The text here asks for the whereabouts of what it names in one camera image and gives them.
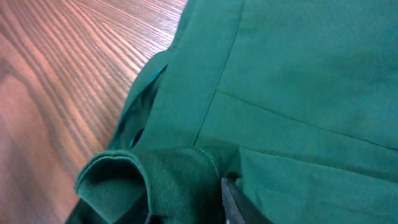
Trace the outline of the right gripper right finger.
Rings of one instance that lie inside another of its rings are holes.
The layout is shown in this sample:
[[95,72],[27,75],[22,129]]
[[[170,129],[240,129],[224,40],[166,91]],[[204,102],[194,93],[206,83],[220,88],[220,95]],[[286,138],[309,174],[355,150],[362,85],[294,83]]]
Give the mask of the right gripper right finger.
[[273,224],[231,180],[221,179],[226,224]]

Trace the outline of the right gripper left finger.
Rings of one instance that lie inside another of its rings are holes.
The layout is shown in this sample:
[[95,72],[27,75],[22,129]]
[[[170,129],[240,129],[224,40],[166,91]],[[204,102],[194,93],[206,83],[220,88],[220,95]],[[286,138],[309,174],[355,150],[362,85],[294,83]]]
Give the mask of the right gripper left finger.
[[114,224],[150,224],[151,215],[149,212],[148,198],[142,194],[132,207]]

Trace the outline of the dark green skirt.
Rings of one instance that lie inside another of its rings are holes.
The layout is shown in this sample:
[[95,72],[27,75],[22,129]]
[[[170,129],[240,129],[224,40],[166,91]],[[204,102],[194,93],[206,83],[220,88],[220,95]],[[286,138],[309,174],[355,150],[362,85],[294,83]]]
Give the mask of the dark green skirt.
[[68,223],[397,222],[397,2],[189,1],[134,81]]

